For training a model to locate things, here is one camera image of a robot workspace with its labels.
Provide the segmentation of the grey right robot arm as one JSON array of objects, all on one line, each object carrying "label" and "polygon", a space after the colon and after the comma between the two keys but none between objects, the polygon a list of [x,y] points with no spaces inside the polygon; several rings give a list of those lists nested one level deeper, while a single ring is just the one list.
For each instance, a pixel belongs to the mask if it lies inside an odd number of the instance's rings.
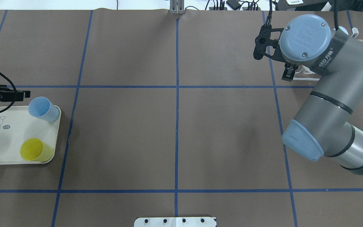
[{"label": "grey right robot arm", "polygon": [[363,131],[348,122],[363,99],[363,42],[306,14],[287,24],[279,46],[288,63],[321,76],[289,122],[282,142],[310,161],[329,157],[363,176]]}]

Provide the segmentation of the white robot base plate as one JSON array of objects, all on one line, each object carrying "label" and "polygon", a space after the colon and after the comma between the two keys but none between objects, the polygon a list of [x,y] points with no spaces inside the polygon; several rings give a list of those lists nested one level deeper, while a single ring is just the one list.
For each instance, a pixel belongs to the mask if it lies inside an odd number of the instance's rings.
[{"label": "white robot base plate", "polygon": [[137,218],[134,227],[216,227],[215,217],[145,217]]}]

